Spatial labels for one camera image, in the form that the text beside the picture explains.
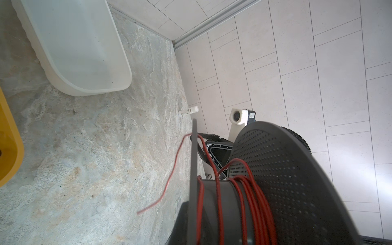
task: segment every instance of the red wire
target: red wire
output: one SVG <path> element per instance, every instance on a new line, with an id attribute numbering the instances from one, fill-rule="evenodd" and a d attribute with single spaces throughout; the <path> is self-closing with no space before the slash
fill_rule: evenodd
<path id="1" fill-rule="evenodd" d="M 144 208 L 144 209 L 142 209 L 142 210 L 139 210 L 136 214 L 141 214 L 141 213 L 143 213 L 143 212 L 146 211 L 147 209 L 150 209 L 150 208 L 152 208 L 153 206 L 157 205 L 157 204 L 162 200 L 162 198 L 163 198 L 163 196 L 165 195 L 165 192 L 166 192 L 166 190 L 167 190 L 167 186 L 169 185 L 169 181 L 170 181 L 171 177 L 173 176 L 174 169 L 176 168 L 177 157 L 178 157 L 178 153 L 180 152 L 182 143 L 184 143 L 184 139 L 185 139 L 187 136 L 189 136 L 189 135 L 191 135 L 191 134 L 186 134 L 186 135 L 184 135 L 184 137 L 182 137 L 182 141 L 181 141 L 180 146 L 179 146 L 179 148 L 178 148 L 178 150 L 177 150 L 176 159 L 174 160 L 174 165 L 173 165 L 172 172 L 170 173 L 169 178 L 168 178 L 167 181 L 166 181 L 166 185 L 165 185 L 165 188 L 163 189 L 162 195 L 161 195 L 161 196 L 159 197 L 159 199 L 156 200 L 153 204 L 149 205 L 148 207 L 146 207 L 146 208 Z"/>

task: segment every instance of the white bottle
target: white bottle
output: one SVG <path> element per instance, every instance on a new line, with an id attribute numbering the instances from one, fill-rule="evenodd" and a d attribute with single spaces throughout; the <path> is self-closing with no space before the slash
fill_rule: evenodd
<path id="1" fill-rule="evenodd" d="M 189 114 L 192 114 L 192 113 L 195 113 L 195 112 L 198 112 L 198 111 L 199 111 L 199 107 L 198 106 L 193 106 L 193 107 L 191 107 L 189 109 L 179 111 L 178 115 L 179 116 L 185 116 L 185 115 L 189 115 Z"/>

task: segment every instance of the floor tile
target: floor tile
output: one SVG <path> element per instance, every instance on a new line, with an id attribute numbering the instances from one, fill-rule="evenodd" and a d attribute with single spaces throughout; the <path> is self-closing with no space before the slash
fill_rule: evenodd
<path id="1" fill-rule="evenodd" d="M 355 201 L 344 201 L 347 210 L 350 211 L 363 211 L 363 212 L 377 212 L 380 213 L 378 203 L 366 203 Z"/>
<path id="2" fill-rule="evenodd" d="M 378 202 L 370 132 L 327 139 L 334 187 L 342 200 Z"/>
<path id="3" fill-rule="evenodd" d="M 196 0 L 174 0 L 162 13 L 184 31 L 189 31 L 207 19 Z"/>
<path id="4" fill-rule="evenodd" d="M 308 0 L 270 0 L 281 75 L 316 64 Z"/>
<path id="5" fill-rule="evenodd" d="M 367 81 L 374 163 L 392 163 L 392 75 Z"/>
<path id="6" fill-rule="evenodd" d="M 335 27 L 329 31 L 320 33 L 314 36 L 314 46 L 320 46 L 321 44 L 336 40 L 343 36 L 347 36 L 351 33 L 360 31 L 362 29 L 361 26 L 361 18 L 350 21 L 341 26 Z"/>
<path id="7" fill-rule="evenodd" d="M 392 240 L 392 174 L 377 174 L 376 176 L 384 238 Z"/>
<path id="8" fill-rule="evenodd" d="M 278 63 L 248 72 L 246 76 L 256 119 L 289 127 Z"/>
<path id="9" fill-rule="evenodd" d="M 268 1 L 260 1 L 235 18 L 244 63 L 276 51 Z"/>
<path id="10" fill-rule="evenodd" d="M 192 113 L 191 118 L 197 120 L 197 132 L 207 134 L 208 132 L 207 132 L 207 127 L 205 126 L 203 109 L 201 107 L 201 103 L 199 102 L 194 105 L 189 105 L 189 107 L 196 106 L 196 105 L 198 106 L 199 111 L 196 113 Z"/>
<path id="11" fill-rule="evenodd" d="M 233 2 L 235 2 L 236 0 L 216 0 L 214 2 L 218 3 L 217 5 L 214 4 L 210 4 L 208 6 L 206 6 L 205 8 L 203 8 L 205 14 L 208 16 L 208 18 L 210 18 L 212 15 L 218 13 L 219 11 L 223 10 L 224 8 L 226 8 L 227 6 L 229 6 L 230 4 L 232 4 Z"/>
<path id="12" fill-rule="evenodd" d="M 314 152 L 327 151 L 317 66 L 281 77 L 289 127 Z"/>
<path id="13" fill-rule="evenodd" d="M 107 3 L 152 30 L 158 29 L 169 19 L 147 0 L 109 0 Z"/>
<path id="14" fill-rule="evenodd" d="M 221 36 L 226 35 L 227 33 L 235 29 L 236 29 L 236 22 L 234 20 L 234 17 L 231 17 L 230 19 L 226 20 L 222 24 L 208 31 L 208 37 L 210 39 L 210 42 L 220 38 Z"/>
<path id="15" fill-rule="evenodd" d="M 358 0 L 310 0 L 314 35 L 361 17 Z"/>
<path id="16" fill-rule="evenodd" d="M 361 0 L 366 68 L 392 61 L 392 1 Z"/>
<path id="17" fill-rule="evenodd" d="M 388 76 L 392 74 L 392 62 L 366 69 L 366 80 Z"/>
<path id="18" fill-rule="evenodd" d="M 156 32 L 170 40 L 175 40 L 185 33 L 183 29 L 171 20 L 166 21 Z"/>
<path id="19" fill-rule="evenodd" d="M 380 213 L 349 211 L 349 215 L 361 236 L 383 238 Z"/>
<path id="20" fill-rule="evenodd" d="M 162 11 L 164 8 L 166 8 L 173 0 L 160 0 L 157 4 L 155 4 L 155 7 Z"/>
<path id="21" fill-rule="evenodd" d="M 325 127 L 327 136 L 339 135 L 339 134 L 352 134 L 358 132 L 370 131 L 369 121 L 348 123 L 343 125 Z"/>
<path id="22" fill-rule="evenodd" d="M 211 42 L 211 50 L 214 51 L 215 49 L 222 47 L 223 45 L 231 42 L 234 39 L 237 39 L 238 35 L 237 35 L 237 30 L 233 30 L 223 36 L 221 36 L 220 38 L 216 39 L 215 41 Z"/>
<path id="23" fill-rule="evenodd" d="M 276 56 L 276 52 L 273 52 L 272 54 L 268 54 L 268 55 L 263 56 L 261 58 L 258 58 L 256 60 L 253 60 L 249 63 L 246 63 L 244 65 L 245 72 L 256 70 L 257 68 L 272 64 L 277 61 L 278 61 L 278 57 Z"/>
<path id="24" fill-rule="evenodd" d="M 196 83 L 215 76 L 214 60 L 207 33 L 189 42 L 187 45 Z"/>
<path id="25" fill-rule="evenodd" d="M 176 50 L 176 59 L 188 105 L 200 102 L 187 45 Z"/>
<path id="26" fill-rule="evenodd" d="M 238 39 L 215 49 L 212 54 L 224 106 L 250 100 Z"/>
<path id="27" fill-rule="evenodd" d="M 230 114 L 231 113 L 231 109 L 236 108 L 236 109 L 246 109 L 246 110 L 252 110 L 252 103 L 251 101 L 246 101 L 243 103 L 239 103 L 237 105 L 232 105 L 232 106 L 228 106 L 225 107 L 225 114 Z"/>
<path id="28" fill-rule="evenodd" d="M 218 83 L 218 78 L 216 76 L 213 76 L 213 77 L 208 78 L 204 81 L 196 83 L 196 86 L 197 86 L 197 89 L 200 90 L 200 89 L 204 89 L 206 87 L 212 86 L 217 83 Z"/>
<path id="29" fill-rule="evenodd" d="M 392 163 L 375 164 L 376 174 L 392 174 Z"/>
<path id="30" fill-rule="evenodd" d="M 361 32 L 316 47 L 316 55 L 325 126 L 369 120 Z"/>
<path id="31" fill-rule="evenodd" d="M 324 170 L 324 173 L 328 176 L 329 180 L 332 182 L 331 165 L 329 163 L 328 151 L 314 152 L 312 156 L 319 163 L 320 167 Z"/>
<path id="32" fill-rule="evenodd" d="M 208 133 L 217 134 L 227 139 L 229 136 L 229 129 L 227 128 L 226 115 L 220 96 L 219 85 L 215 84 L 211 87 L 199 90 L 199 95 Z"/>

